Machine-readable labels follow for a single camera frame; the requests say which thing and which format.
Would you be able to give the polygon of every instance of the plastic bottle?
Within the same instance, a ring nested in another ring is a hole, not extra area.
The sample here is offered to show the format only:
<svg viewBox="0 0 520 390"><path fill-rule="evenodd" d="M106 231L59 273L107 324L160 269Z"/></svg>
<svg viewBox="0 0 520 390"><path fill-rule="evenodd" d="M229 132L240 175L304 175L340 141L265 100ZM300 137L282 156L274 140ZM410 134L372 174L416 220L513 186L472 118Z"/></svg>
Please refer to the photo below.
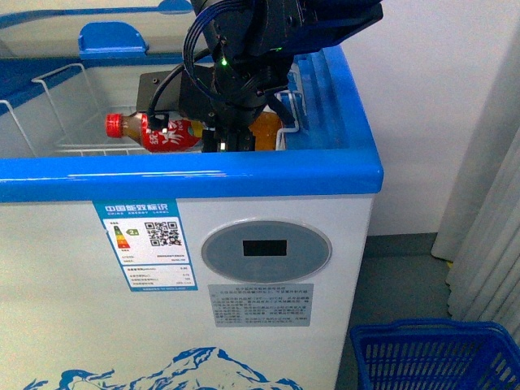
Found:
<svg viewBox="0 0 520 390"><path fill-rule="evenodd" d="M256 137L255 150L275 150L276 134L283 127L280 117L273 112L262 112L249 126Z"/></svg>
<svg viewBox="0 0 520 390"><path fill-rule="evenodd" d="M147 132L148 117L136 113L125 116L108 114L105 120L106 134L109 137L130 137L152 153L175 152L194 147L200 138L190 134L192 123L186 119L170 120L167 132Z"/></svg>

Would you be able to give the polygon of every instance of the blue plastic basket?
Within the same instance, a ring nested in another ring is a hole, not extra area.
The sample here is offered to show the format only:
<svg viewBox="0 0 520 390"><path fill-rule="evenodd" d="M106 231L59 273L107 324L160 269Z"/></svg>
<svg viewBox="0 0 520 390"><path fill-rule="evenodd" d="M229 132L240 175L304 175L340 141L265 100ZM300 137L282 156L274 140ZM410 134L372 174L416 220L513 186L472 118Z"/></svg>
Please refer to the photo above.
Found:
<svg viewBox="0 0 520 390"><path fill-rule="evenodd" d="M520 390L520 349L496 323L404 320L350 337L358 389Z"/></svg>

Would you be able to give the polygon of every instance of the sticker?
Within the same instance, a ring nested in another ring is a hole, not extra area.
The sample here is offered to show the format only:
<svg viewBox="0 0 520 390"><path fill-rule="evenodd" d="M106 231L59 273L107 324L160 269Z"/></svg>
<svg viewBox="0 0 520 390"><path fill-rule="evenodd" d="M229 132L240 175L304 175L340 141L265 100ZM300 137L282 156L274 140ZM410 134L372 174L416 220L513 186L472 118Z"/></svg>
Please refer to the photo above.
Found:
<svg viewBox="0 0 520 390"><path fill-rule="evenodd" d="M94 207L132 291L197 290L176 201Z"/></svg>
<svg viewBox="0 0 520 390"><path fill-rule="evenodd" d="M308 327L313 284L210 284L217 327Z"/></svg>

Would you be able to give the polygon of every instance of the gray oval panel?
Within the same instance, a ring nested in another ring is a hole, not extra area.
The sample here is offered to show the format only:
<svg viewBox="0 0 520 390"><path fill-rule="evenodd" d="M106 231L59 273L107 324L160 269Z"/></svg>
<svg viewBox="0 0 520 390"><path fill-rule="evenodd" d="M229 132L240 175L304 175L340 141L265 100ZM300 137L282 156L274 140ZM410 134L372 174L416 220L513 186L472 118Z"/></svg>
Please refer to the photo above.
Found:
<svg viewBox="0 0 520 390"><path fill-rule="evenodd" d="M202 259L216 273L250 283L300 279L331 255L328 240L295 223L249 221L219 230L202 246Z"/></svg>

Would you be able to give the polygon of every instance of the digital display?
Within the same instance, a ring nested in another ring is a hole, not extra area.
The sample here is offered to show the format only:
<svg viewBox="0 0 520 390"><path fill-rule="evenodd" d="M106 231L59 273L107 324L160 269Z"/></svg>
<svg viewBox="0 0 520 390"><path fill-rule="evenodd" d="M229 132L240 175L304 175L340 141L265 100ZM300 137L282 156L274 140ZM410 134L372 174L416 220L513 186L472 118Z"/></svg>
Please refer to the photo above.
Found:
<svg viewBox="0 0 520 390"><path fill-rule="evenodd" d="M287 240L244 240L244 256L287 256Z"/></svg>

